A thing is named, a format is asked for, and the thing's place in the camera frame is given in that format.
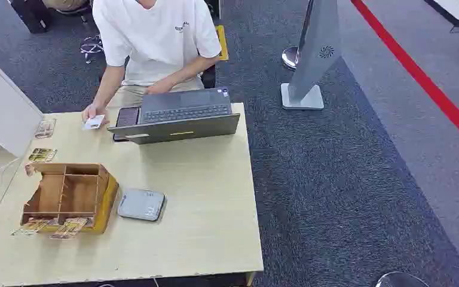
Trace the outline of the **person's right hand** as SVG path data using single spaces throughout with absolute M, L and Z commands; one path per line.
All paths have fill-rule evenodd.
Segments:
M 96 116 L 103 115 L 104 118 L 102 119 L 101 125 L 104 126 L 105 124 L 109 123 L 108 117 L 106 115 L 106 106 L 99 105 L 96 103 L 91 103 L 87 106 L 82 112 L 82 122 L 85 124 L 87 120 L 92 119 Z

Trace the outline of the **person's left hand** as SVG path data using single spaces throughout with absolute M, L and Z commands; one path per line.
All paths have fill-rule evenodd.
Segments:
M 174 82 L 171 82 L 168 79 L 162 79 L 157 81 L 153 85 L 145 89 L 145 94 L 161 94 L 168 93 L 175 86 Z

